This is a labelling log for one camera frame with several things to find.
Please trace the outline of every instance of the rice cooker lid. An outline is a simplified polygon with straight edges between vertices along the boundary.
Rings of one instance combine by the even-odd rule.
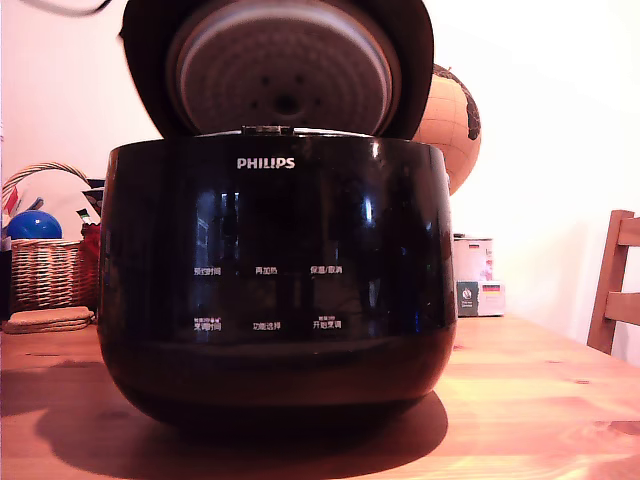
[[[341,130],[327,130],[323,128],[295,128],[282,125],[264,125],[264,126],[251,126],[242,127],[238,130],[228,130],[226,132],[215,132],[206,135],[200,135],[201,137],[228,137],[234,135],[248,135],[248,136],[321,136],[321,137],[354,137],[354,138],[369,138],[374,139],[372,135],[366,135],[364,133],[343,132]]]
[[[422,0],[130,0],[121,36],[164,137],[292,125],[411,139],[433,71]]]

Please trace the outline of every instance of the wooden table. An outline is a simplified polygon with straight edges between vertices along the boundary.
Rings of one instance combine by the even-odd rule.
[[[461,319],[420,405],[359,442],[220,446],[138,413],[95,327],[2,336],[2,478],[639,479],[640,369],[513,317]]]

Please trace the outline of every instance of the philips logo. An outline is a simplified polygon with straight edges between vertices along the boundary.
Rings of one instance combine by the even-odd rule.
[[[243,168],[247,169],[262,169],[271,170],[278,168],[295,168],[295,158],[239,158],[238,170]]]

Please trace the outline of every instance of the basket handle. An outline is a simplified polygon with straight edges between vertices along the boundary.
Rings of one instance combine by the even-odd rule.
[[[15,187],[21,180],[25,179],[29,175],[34,173],[42,172],[44,170],[62,170],[63,172],[69,172],[80,178],[84,183],[89,185],[89,181],[87,180],[87,176],[75,167],[64,163],[57,162],[47,162],[47,163],[36,163],[34,165],[29,165],[28,167],[19,170],[17,173],[14,173],[11,177],[7,179],[5,184],[2,186],[2,210],[5,209],[7,203],[9,202],[9,196],[11,195],[11,191],[13,187]]]

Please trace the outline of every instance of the chair backrest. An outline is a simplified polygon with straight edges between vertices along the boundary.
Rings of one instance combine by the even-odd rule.
[[[616,322],[640,325],[640,293],[621,293],[629,247],[640,247],[640,218],[611,212],[587,345],[611,354]]]

